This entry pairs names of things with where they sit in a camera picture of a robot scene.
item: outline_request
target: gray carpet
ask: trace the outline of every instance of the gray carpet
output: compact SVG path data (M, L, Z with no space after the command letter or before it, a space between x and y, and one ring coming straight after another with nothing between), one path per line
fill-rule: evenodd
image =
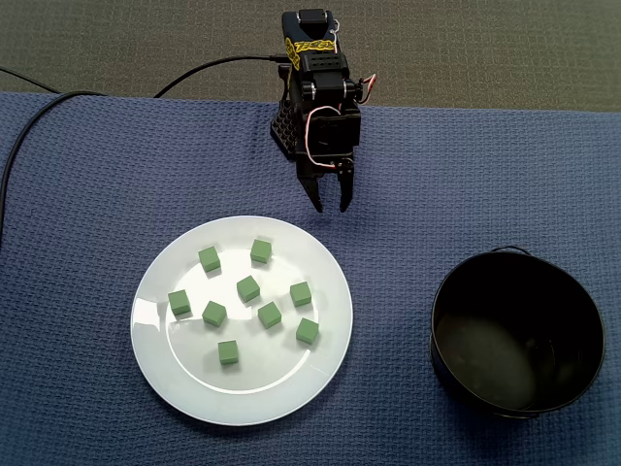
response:
M329 8L372 103L621 110L618 0L0 0L0 63L62 90L151 96L189 68L283 52L280 14ZM0 90L32 90L0 76ZM231 64L171 92L274 101L276 65Z

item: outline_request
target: white wire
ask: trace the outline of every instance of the white wire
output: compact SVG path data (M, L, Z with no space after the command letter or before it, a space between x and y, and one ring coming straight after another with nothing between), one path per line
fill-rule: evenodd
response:
M311 157L311 150L309 149L309 128L311 127L311 117L312 114L314 114L315 112L319 111L319 110L325 110L325 109L332 109L334 110L337 114L341 114L341 112L339 112L337 109L335 109L334 107L331 107L329 105L324 105L322 107L317 107L316 109L312 109L309 112L309 116L307 116L307 129L305 131L304 134L304 145L307 148L307 155L309 156L309 160L313 165L316 165L317 167L325 167L325 168L337 168L332 164L328 164L328 163L319 163L319 162L315 162L312 157Z
M341 24L339 23L338 19L335 19L334 23L337 25L337 28L336 29L330 29L330 32L334 35L334 53L338 53L338 50L337 50L337 32L339 32L339 29L341 29Z
M365 105L367 102L369 102L369 97L371 96L371 89L373 89L373 84L375 84L376 81L377 81L376 73L373 73L371 76L369 76L363 81L363 83L367 85L367 96L363 100L358 102L360 105Z

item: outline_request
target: green cube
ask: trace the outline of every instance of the green cube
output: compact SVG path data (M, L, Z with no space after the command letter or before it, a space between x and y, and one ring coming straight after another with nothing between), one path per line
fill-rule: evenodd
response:
M237 342L220 342L217 344L217 354L220 357L220 364L235 364L240 360L240 353L237 350Z
M252 276L248 276L242 281L237 282L237 291L240 293L242 300L247 303L261 293L261 288L259 288L258 283Z
M309 284L306 282L292 284L291 288L289 288L289 293L291 294L293 305L296 308L298 306L308 304L312 299L311 289L309 288Z
M319 324L307 318L303 318L300 320L298 330L295 332L295 338L301 342L312 345L312 342L314 342L314 339L317 337L317 333L319 333Z
M175 316L191 311L190 301L187 299L187 294L184 289L168 293L168 301L171 303L171 311L173 311Z
M276 307L276 304L272 302L259 309L259 318L261 319L261 322L263 323L263 326L265 328L270 328L271 326L276 325L281 321L282 315Z
M203 320L205 322L219 327L225 317L226 308L224 306L214 303L214 301L210 301L209 303L207 303L207 307L203 311Z
M214 247L199 251L198 258L201 260L201 265L205 272L210 272L220 267L220 258L217 256L217 251Z
M254 240L250 250L250 258L264 264L268 263L272 255L272 244L267 241Z

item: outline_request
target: robotic arm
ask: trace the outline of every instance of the robotic arm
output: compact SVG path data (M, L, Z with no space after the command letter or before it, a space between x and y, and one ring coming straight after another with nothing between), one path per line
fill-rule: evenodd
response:
M355 83L341 52L339 22L331 12L300 10L282 15L282 33L290 63L278 66L284 93L271 133L280 149L295 160L298 180L322 212L317 179L336 174L341 184L341 212L353 195L353 147L360 140L363 87L376 76Z

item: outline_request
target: white plate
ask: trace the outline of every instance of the white plate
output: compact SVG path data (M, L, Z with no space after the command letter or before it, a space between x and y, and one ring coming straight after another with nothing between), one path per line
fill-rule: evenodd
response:
M267 265L250 260L256 239L272 243ZM206 274L198 251L215 246L220 270ZM252 275L261 295L244 304L237 282ZM308 282L312 303L295 308L289 286ZM192 313L174 316L168 293L185 289ZM205 323L209 301L226 307ZM274 301L282 322L265 329L257 310ZM295 338L302 317L319 322L309 346ZM132 308L134 354L153 389L178 410L224 425L251 425L306 405L339 370L353 319L347 281L330 251L306 231L261 216L233 216L188 231L148 267ZM220 365L218 342L236 340L237 364Z

